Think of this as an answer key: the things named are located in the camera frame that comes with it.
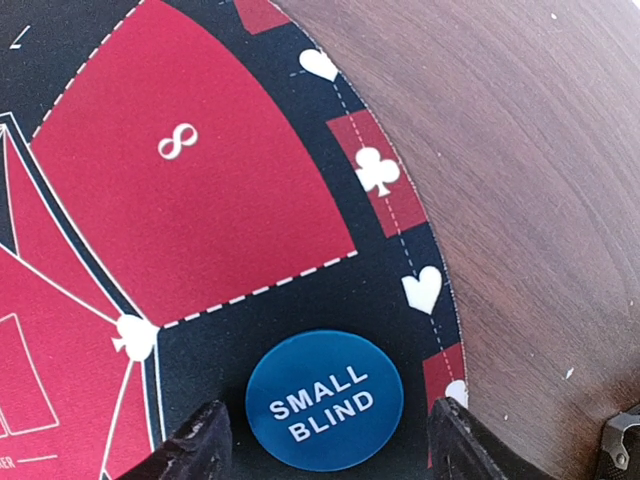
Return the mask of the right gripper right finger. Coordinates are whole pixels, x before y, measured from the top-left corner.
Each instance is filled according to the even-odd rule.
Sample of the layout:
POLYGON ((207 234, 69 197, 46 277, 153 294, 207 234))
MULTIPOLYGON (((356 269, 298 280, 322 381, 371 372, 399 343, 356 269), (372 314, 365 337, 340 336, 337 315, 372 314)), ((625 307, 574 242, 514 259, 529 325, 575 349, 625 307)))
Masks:
POLYGON ((435 401, 428 420, 435 479, 548 479, 452 397, 435 401))

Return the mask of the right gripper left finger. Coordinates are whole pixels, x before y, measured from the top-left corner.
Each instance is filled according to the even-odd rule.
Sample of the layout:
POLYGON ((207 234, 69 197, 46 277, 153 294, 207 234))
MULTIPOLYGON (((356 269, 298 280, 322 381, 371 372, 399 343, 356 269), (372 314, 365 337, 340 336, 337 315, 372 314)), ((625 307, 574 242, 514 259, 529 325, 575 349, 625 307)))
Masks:
POLYGON ((226 405, 204 403, 159 448, 130 470, 131 479, 230 479, 232 431, 226 405))

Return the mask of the blue small blind button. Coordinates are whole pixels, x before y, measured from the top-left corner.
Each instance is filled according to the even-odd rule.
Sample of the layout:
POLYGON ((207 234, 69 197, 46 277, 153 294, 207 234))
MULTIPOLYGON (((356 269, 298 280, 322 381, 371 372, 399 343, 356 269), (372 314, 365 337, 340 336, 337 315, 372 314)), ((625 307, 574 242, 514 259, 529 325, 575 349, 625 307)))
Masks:
POLYGON ((369 340, 337 330, 290 337, 257 364, 245 410, 261 446, 311 472, 359 465, 395 433, 404 387, 391 359, 369 340))

